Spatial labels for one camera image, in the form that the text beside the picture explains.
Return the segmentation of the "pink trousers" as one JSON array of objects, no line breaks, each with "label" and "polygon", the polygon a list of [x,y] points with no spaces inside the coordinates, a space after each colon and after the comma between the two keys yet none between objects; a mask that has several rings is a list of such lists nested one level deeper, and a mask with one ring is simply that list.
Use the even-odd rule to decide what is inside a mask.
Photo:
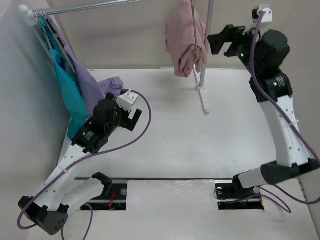
[{"label": "pink trousers", "polygon": [[191,10],[191,1],[184,0],[177,11],[168,20],[165,26],[165,49],[170,55],[174,74],[177,77],[187,78],[195,66],[199,73],[202,64],[208,63],[208,55],[205,47],[206,26],[203,24],[197,13],[197,42],[198,42],[198,60],[193,58],[194,49],[194,29]]}]

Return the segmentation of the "grey clothes hanger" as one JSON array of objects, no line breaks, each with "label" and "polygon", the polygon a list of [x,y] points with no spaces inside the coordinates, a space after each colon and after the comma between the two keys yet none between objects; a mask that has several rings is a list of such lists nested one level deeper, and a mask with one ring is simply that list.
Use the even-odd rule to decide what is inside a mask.
[{"label": "grey clothes hanger", "polygon": [[191,14],[192,14],[192,24],[193,24],[193,34],[194,34],[194,47],[192,50],[193,59],[195,61],[199,58],[199,48],[198,48],[198,12],[196,11],[195,5],[196,0],[191,0]]}]

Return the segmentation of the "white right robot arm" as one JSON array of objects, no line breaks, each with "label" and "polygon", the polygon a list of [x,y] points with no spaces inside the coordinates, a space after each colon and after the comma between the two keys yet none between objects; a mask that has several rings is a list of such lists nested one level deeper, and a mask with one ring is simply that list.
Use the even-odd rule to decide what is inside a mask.
[{"label": "white right robot arm", "polygon": [[320,162],[311,158],[307,145],[298,137],[299,127],[294,112],[293,90],[290,80],[280,66],[290,52],[287,37],[276,30],[268,30],[254,39],[245,27],[227,25],[221,33],[207,37],[213,55],[230,43],[224,55],[238,57],[250,70],[250,87],[264,112],[276,149],[276,160],[258,168],[239,173],[222,190],[231,198],[242,198],[254,187],[276,185],[313,172]]}]

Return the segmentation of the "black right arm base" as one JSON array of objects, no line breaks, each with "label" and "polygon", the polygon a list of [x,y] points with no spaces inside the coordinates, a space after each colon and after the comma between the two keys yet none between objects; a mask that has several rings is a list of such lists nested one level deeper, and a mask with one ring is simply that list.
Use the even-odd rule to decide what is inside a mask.
[{"label": "black right arm base", "polygon": [[237,192],[231,181],[217,181],[213,195],[220,211],[264,210],[261,190],[256,186]]}]

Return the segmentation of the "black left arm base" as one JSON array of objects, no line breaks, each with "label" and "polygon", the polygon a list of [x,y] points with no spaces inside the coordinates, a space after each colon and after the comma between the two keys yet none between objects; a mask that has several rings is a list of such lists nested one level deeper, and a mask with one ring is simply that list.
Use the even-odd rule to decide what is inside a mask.
[{"label": "black left arm base", "polygon": [[87,202],[94,211],[125,211],[127,208],[128,180],[114,179],[111,190]]}]

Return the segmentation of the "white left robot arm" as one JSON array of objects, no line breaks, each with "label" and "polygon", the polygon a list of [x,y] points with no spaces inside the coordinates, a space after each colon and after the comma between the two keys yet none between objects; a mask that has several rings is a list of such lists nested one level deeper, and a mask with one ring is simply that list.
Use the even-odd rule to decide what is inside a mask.
[{"label": "white left robot arm", "polygon": [[78,174],[89,165],[90,159],[103,155],[104,147],[117,128],[133,131],[142,115],[137,109],[132,118],[133,106],[142,94],[125,89],[116,97],[108,93],[95,106],[93,115],[72,138],[62,160],[48,179],[33,196],[23,196],[18,202],[22,216],[26,216],[34,226],[41,228],[50,236],[64,228],[69,216],[81,209],[88,201],[100,197],[114,196],[113,181],[101,172],[93,174],[85,183],[70,190]]}]

